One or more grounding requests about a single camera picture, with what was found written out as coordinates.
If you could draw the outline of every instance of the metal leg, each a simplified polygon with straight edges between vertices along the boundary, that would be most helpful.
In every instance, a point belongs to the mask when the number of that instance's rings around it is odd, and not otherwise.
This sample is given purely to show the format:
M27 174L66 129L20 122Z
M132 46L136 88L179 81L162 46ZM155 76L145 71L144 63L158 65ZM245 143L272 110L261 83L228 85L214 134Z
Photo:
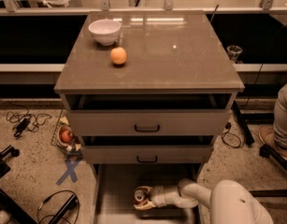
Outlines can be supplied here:
M240 127L243 129L244 134L246 136L246 144L248 146L250 146L251 144L253 144L255 142L255 140L253 139L252 134L251 134L245 120L242 118L242 115L240 113L240 110L237 106L236 101L234 101L234 103L233 103L233 110L234 110L234 113L237 117L237 122L239 123Z

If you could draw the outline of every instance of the white bowl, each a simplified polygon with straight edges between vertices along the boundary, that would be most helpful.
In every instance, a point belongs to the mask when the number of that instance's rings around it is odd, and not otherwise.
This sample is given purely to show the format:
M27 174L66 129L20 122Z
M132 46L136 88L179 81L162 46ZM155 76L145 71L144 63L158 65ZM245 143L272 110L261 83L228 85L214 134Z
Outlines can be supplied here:
M112 45L121 34L121 24L111 19L103 19L92 22L88 29L96 42L109 46Z

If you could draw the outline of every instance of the blue tape cross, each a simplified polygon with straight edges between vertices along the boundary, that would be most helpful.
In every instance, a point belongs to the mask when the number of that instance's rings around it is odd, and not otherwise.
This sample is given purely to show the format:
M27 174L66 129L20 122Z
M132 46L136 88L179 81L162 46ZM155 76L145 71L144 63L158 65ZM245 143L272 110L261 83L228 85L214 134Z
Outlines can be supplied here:
M74 162L71 162L70 159L66 159L65 164L66 164L67 170L65 171L65 173L63 173L63 175L56 182L56 184L61 185L67 179L69 175L73 182L77 182L78 178L76 176L74 169L76 168L76 166L79 164L80 161L81 161L81 158L77 158Z

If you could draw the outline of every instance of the drawer handle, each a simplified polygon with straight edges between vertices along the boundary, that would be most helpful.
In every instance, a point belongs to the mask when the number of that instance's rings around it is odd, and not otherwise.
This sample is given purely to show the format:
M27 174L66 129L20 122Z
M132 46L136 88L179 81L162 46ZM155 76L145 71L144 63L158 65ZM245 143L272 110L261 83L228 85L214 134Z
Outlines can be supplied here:
M157 125L156 127L138 127L135 124L135 131L139 133L157 133L160 131L160 125Z
M153 160L148 160L148 159L140 159L139 156L136 156L137 162L142 162L142 163L155 163L158 161L158 156L155 156Z

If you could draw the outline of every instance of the metal rod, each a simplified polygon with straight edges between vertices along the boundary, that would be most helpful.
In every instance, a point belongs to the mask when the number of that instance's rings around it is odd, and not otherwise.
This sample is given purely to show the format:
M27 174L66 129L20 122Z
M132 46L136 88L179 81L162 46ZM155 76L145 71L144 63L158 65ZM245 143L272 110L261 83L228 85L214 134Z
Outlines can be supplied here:
M253 139L252 134L251 134L251 132L250 132L245 120L242 118L242 115L241 115L241 113L239 111L239 108L237 106L237 102L236 101L234 101L234 103L233 103L233 110L234 110L234 113L235 113L235 115L237 117L237 122L240 125L240 127L243 129L244 134L246 136L246 144L247 145L253 144L255 142L255 140Z
M51 219L49 224L58 223L65 213L71 209L72 204L74 204L78 200L75 194L72 194L70 198L65 202L65 204L60 208L60 210L55 214L55 216Z

